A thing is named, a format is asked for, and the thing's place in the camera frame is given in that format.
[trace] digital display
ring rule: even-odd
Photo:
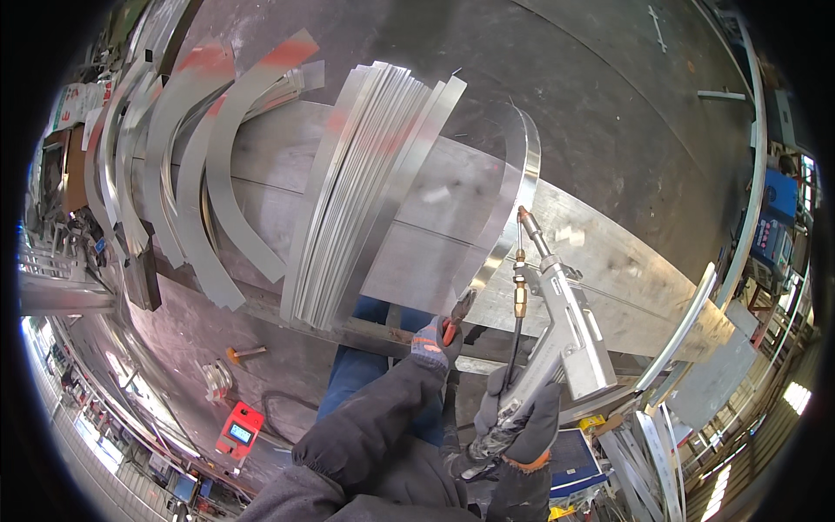
[[[242,444],[249,444],[252,439],[252,432],[235,422],[229,426],[229,435]]]

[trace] concrete floor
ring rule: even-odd
[[[695,96],[697,89],[723,86],[744,92],[716,35],[689,0],[657,3],[667,53],[655,42],[645,3],[520,3],[527,8],[509,0],[205,0],[183,49],[209,35],[227,39],[240,74],[307,28],[321,47],[314,58],[326,61],[326,87],[306,99],[327,104],[358,63],[408,66],[428,83],[462,68],[458,76],[468,88],[444,135],[466,134],[458,139],[503,157],[502,140],[483,123],[483,107],[512,99],[538,125],[543,179],[617,221],[697,281],[729,242],[751,173],[751,110]],[[268,346],[232,368],[234,398],[267,410],[291,440],[309,428],[311,408],[264,401],[264,393],[318,404],[335,346],[220,310],[162,276],[159,287],[160,309],[131,307],[127,317],[145,345],[146,372],[164,384],[172,410],[204,454],[219,457],[212,449],[229,409],[205,400],[195,362],[225,358],[227,347]],[[82,332],[86,321],[78,335],[101,337],[93,327]],[[463,376],[459,424],[472,422],[484,381]],[[285,462],[261,445],[241,478],[259,489]]]

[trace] pliers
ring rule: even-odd
[[[455,332],[458,330],[458,325],[467,316],[470,308],[475,302],[476,291],[473,288],[468,288],[464,294],[458,299],[453,307],[453,312],[449,317],[443,320],[443,345],[449,346],[449,343],[455,338]]]

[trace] blue jeans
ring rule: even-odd
[[[364,321],[386,324],[389,304],[387,302],[360,296],[353,316]],[[400,314],[400,328],[417,332],[432,320],[432,315],[411,308],[403,308]],[[388,358],[376,353],[339,345],[333,359],[331,378],[327,391],[319,406],[316,421],[337,409],[342,401],[351,397],[360,388],[388,371]],[[434,398],[412,421],[407,433],[430,444],[440,447],[443,442],[441,424],[441,394]]]

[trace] gloved hand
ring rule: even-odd
[[[476,433],[486,435],[495,428],[498,417],[498,399],[502,391],[504,373],[508,367],[502,367],[491,373],[487,379],[487,391],[481,399],[481,407],[475,415]],[[514,367],[511,385],[519,378],[521,367]],[[542,388],[534,400],[528,422],[516,439],[504,451],[503,458],[510,464],[525,470],[534,471],[545,466],[549,461],[547,453],[557,438],[559,427],[559,394],[562,386],[549,383]]]
[[[440,362],[444,370],[455,365],[455,359],[461,353],[463,336],[459,328],[455,332],[453,341],[449,346],[443,345],[443,321],[446,317],[435,316],[429,324],[417,331],[412,337],[412,353],[428,357],[433,361]]]

